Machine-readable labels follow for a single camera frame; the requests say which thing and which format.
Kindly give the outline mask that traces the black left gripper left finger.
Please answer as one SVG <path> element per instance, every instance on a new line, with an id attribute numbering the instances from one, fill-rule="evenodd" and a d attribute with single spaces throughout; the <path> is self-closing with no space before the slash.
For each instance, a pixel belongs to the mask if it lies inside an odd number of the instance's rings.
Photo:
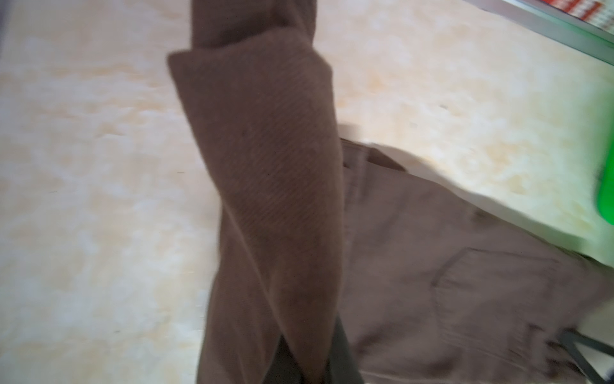
<path id="1" fill-rule="evenodd" d="M 263 384 L 302 384 L 302 371 L 283 336 L 262 381 Z"/>

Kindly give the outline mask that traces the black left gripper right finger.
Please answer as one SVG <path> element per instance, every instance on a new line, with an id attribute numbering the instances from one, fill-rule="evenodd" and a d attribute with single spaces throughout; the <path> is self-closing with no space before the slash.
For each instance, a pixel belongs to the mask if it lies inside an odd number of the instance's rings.
<path id="1" fill-rule="evenodd" d="M 342 321 L 336 318 L 327 363 L 327 384 L 363 384 L 358 367 L 353 360 L 350 345 Z"/>

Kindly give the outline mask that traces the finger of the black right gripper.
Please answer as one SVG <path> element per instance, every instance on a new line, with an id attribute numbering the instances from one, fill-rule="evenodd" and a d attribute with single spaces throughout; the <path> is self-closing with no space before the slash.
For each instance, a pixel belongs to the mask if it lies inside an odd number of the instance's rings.
<path id="1" fill-rule="evenodd" d="M 563 331 L 558 339 L 562 347 L 566 349 L 574 363 L 590 383 L 613 384 L 613 369 L 611 369 L 606 376 L 602 376 L 593 364 L 588 361 L 586 355 L 580 349 L 583 347 L 612 358 L 613 346 L 572 330 Z"/>

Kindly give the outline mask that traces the brown trousers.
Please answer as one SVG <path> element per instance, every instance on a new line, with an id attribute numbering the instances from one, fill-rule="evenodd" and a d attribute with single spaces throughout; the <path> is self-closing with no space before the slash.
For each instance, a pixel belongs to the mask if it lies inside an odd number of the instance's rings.
<path id="1" fill-rule="evenodd" d="M 342 139 L 314 1 L 195 1 L 169 70 L 221 198 L 200 383 L 262 383 L 283 336 L 327 383 L 590 383 L 559 342 L 613 270 Z"/>

